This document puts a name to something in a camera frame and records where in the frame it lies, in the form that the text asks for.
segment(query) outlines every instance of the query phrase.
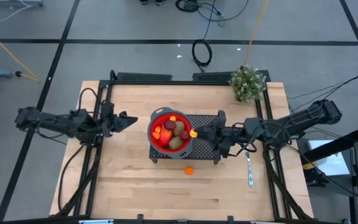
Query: gray floor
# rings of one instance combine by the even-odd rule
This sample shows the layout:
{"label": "gray floor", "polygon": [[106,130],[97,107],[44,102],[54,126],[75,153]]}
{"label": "gray floor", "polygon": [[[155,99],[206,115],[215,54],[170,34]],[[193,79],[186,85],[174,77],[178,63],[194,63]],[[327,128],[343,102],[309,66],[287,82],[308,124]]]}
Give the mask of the gray floor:
{"label": "gray floor", "polygon": [[[59,39],[74,0],[45,0],[45,7],[33,7],[0,23],[0,38]],[[245,1],[217,0],[217,7],[229,17]],[[358,0],[346,0],[358,25]],[[141,6],[136,0],[81,0],[69,39],[198,39],[207,20],[197,13],[178,11],[168,0],[162,7]],[[212,23],[207,39],[247,40],[263,1],[250,0],[247,9],[224,27]],[[0,19],[14,10],[0,6]],[[337,0],[272,0],[255,36],[257,40],[341,40],[356,41],[346,15]],[[44,82],[57,44],[6,44]],[[244,63],[246,45],[212,45],[213,60],[207,72],[235,70]],[[201,60],[207,55],[197,49]],[[296,96],[358,74],[358,46],[254,45],[249,63],[269,70],[272,81],[284,82],[288,96]],[[22,70],[0,48],[0,68]],[[116,72],[169,73],[174,80],[191,80],[199,72],[189,44],[66,44],[58,63],[44,111],[66,113],[76,105],[81,82],[108,77]],[[25,133],[14,127],[18,108],[35,106],[42,83],[24,78],[0,78],[0,203],[21,149]],[[290,100],[293,108],[317,95]],[[352,82],[330,99],[343,112],[340,123],[321,126],[337,134],[358,128],[358,82]],[[320,133],[311,139],[331,139]],[[6,220],[46,217],[57,183],[64,146],[34,137],[6,214]],[[339,222],[349,216],[348,199],[321,189],[310,190],[314,214],[324,221]]]}

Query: wooden table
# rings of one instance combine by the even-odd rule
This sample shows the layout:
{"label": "wooden table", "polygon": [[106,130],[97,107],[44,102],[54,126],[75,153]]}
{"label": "wooden table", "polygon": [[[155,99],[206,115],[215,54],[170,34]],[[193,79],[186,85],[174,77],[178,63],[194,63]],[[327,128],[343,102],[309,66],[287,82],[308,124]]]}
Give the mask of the wooden table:
{"label": "wooden table", "polygon": [[[98,82],[83,82],[82,89],[98,89]],[[268,83],[273,117],[289,114],[282,83]],[[89,91],[83,95],[82,108],[93,111],[95,97]],[[150,144],[147,126],[150,114],[167,106],[186,114],[217,114],[224,110],[226,125],[257,117],[255,103],[234,100],[230,86],[188,85],[114,85],[112,102],[114,112],[126,110],[139,120],[121,133],[105,138],[96,184],[92,218],[165,220],[273,220],[272,204],[262,145],[255,142],[258,151],[251,154],[254,187],[249,187],[248,165],[243,154],[222,159],[218,165],[212,161],[161,159],[154,164],[149,159]],[[264,118],[267,117],[262,100]],[[69,139],[62,167],[79,148],[76,139]],[[64,175],[62,204],[66,203],[78,186],[85,150],[70,163]],[[310,205],[300,157],[291,149],[281,150],[287,189],[310,216]],[[186,166],[195,168],[186,175]],[[51,214],[57,213],[58,185]],[[81,213],[85,212],[88,191],[85,191]],[[285,217],[281,194],[278,193],[281,217]]]}

